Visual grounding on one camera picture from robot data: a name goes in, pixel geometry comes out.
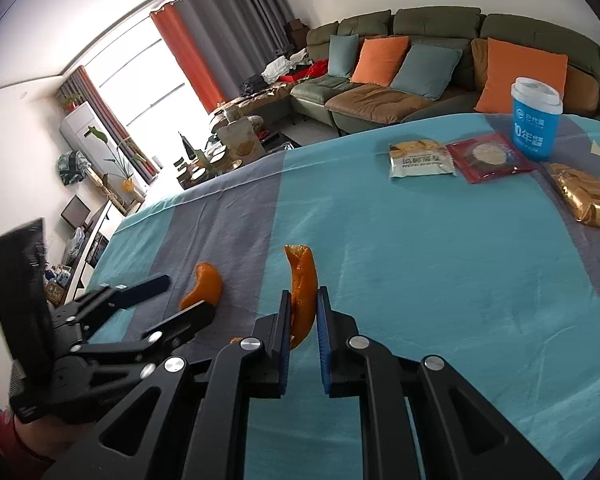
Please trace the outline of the person's left hand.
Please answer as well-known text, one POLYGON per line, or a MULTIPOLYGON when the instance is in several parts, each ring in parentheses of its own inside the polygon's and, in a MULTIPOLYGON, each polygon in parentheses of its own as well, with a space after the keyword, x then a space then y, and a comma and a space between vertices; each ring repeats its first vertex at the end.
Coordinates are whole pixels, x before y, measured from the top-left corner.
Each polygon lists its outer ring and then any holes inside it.
POLYGON ((44 416, 34 422, 22 422, 9 412, 12 442, 7 447, 12 457, 43 457, 58 460, 95 426, 94 422, 70 425, 55 416, 44 416))

